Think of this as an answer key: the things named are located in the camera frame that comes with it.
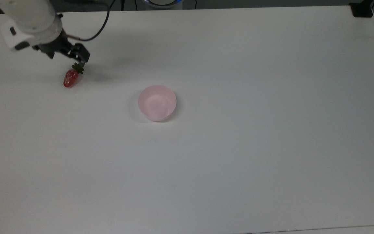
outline black mount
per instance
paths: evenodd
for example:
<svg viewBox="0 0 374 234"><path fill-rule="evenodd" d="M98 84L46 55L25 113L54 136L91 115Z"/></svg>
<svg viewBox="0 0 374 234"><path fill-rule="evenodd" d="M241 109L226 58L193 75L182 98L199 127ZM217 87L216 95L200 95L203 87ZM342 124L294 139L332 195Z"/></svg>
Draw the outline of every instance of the black mount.
<svg viewBox="0 0 374 234"><path fill-rule="evenodd" d="M71 59L75 59L83 67L84 64L89 60L90 53L87 51L85 46L80 43L71 44L67 40L67 34L64 30L61 31L60 35L52 42L47 44L38 44L32 47L35 50L40 50L45 53L49 58L53 59L55 52L59 52Z"/></svg>
<svg viewBox="0 0 374 234"><path fill-rule="evenodd" d="M361 3L349 3L349 6L352 8L352 13L354 17L358 18L371 18L373 12L371 11L371 3L374 0L363 0Z"/></svg>

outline pink bowl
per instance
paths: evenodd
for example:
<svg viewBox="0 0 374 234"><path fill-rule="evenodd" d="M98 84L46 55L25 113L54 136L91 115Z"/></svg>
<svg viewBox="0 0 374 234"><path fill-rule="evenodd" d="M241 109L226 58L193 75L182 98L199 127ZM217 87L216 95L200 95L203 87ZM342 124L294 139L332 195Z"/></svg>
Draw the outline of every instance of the pink bowl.
<svg viewBox="0 0 374 234"><path fill-rule="evenodd" d="M149 120L166 120L174 111L177 99L174 92L162 85L144 89L138 98L138 107Z"/></svg>

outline strawberry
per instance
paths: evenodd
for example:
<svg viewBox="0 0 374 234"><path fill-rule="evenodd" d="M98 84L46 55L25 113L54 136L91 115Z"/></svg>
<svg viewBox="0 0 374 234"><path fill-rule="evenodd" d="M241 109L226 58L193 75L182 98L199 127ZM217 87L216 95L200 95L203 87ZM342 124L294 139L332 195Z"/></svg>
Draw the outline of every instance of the strawberry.
<svg viewBox="0 0 374 234"><path fill-rule="evenodd" d="M64 76L63 85L67 88L70 88L73 86L77 79L79 78L79 73L83 74L84 69L80 64L74 63L74 65L71 66L73 69L70 69L67 71L66 75Z"/></svg>

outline gray floor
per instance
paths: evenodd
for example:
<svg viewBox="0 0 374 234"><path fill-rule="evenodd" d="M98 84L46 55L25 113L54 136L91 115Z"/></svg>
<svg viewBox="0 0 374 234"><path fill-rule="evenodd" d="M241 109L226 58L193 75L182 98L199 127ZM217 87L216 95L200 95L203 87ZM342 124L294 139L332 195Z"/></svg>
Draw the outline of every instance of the gray floor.
<svg viewBox="0 0 374 234"><path fill-rule="evenodd" d="M125 10L144 10L142 0L126 0ZM57 12L102 11L104 6L83 6L66 3L64 0L51 0ZM292 7L292 6L346 6L361 0L197 0L197 9L247 8L247 7ZM184 0L184 9L193 9L194 0ZM116 0L112 10L120 10L120 0Z"/></svg>

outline black cable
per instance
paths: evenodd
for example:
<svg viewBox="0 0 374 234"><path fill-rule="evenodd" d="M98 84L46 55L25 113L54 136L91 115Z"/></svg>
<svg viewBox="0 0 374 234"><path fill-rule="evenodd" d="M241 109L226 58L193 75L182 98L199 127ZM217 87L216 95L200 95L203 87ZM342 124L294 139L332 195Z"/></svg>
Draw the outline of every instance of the black cable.
<svg viewBox="0 0 374 234"><path fill-rule="evenodd" d="M70 37L70 38L73 38L75 40L82 41L82 42L87 42L87 41L91 41L91 40L95 39L97 36L99 36L99 34L101 34L102 30L105 28L105 25L106 25L106 23L108 22L108 19L109 19L110 9L112 8L113 3L115 3L115 1L116 0L113 0L112 3L110 4L110 6L108 4L106 4L106 3L104 3L104 2L95 2L95 1L80 2L80 4L94 4L94 5L103 5L103 6L106 6L107 9L108 9L108 12L106 13L105 22L102 25L102 27L99 29L99 31L94 36L92 36L91 38L81 39L80 37L74 37L74 36L69 36L69 35L67 35L67 36Z"/></svg>
<svg viewBox="0 0 374 234"><path fill-rule="evenodd" d="M120 11L124 11L123 6L125 5L125 0L120 0Z"/></svg>

